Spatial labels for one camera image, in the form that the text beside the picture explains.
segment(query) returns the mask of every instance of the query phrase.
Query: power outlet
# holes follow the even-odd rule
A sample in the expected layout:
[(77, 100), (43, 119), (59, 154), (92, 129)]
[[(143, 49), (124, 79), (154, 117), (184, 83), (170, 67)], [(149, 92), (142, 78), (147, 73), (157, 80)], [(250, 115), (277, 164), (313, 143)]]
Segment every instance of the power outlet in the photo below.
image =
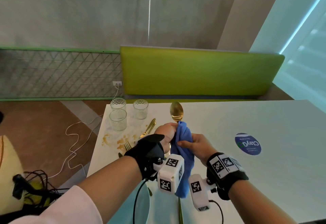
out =
[(112, 84), (116, 86), (122, 86), (122, 81), (113, 81)]

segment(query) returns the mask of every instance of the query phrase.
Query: round sticker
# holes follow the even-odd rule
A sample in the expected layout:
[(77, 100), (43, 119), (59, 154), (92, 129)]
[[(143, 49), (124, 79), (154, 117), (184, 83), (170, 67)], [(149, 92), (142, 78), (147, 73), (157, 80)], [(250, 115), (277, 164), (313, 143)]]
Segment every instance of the round sticker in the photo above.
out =
[(261, 152), (261, 146), (259, 142), (246, 133), (238, 133), (235, 136), (235, 143), (245, 153), (250, 155), (258, 155)]

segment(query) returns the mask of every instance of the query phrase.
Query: metal grille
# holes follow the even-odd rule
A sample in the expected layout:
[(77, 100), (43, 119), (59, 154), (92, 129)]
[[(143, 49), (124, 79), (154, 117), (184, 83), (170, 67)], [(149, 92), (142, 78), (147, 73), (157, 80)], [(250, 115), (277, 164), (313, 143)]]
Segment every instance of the metal grille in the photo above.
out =
[(118, 53), (0, 51), (2, 99), (112, 98), (113, 81), (122, 81)]

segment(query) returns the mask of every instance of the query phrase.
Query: white plate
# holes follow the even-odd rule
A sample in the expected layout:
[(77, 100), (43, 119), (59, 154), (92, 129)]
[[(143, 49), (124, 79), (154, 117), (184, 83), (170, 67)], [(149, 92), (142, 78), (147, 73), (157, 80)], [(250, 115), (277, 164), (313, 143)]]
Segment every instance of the white plate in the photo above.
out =
[[(132, 214), (134, 210), (134, 203), (137, 191), (140, 187), (141, 182), (137, 185), (136, 189), (130, 194), (130, 196), (125, 200), (125, 202), (121, 205), (115, 215), (111, 218), (108, 224), (132, 224)], [(135, 224), (145, 224), (148, 219), (149, 213), (149, 192), (147, 189), (147, 185), (144, 184), (141, 188), (141, 191), (138, 194), (136, 211), (135, 211)]]

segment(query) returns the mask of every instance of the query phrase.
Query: drinking glass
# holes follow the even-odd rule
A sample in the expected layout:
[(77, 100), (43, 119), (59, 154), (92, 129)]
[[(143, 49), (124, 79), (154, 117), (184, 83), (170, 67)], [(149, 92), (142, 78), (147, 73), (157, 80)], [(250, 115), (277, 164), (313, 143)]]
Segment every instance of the drinking glass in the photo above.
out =
[(112, 110), (122, 109), (126, 110), (126, 101), (122, 98), (113, 99), (110, 104)]
[(111, 111), (110, 120), (112, 128), (115, 131), (122, 131), (127, 127), (127, 112), (123, 109), (116, 109)]
[(138, 99), (134, 102), (135, 117), (145, 119), (147, 117), (148, 102), (144, 99)]

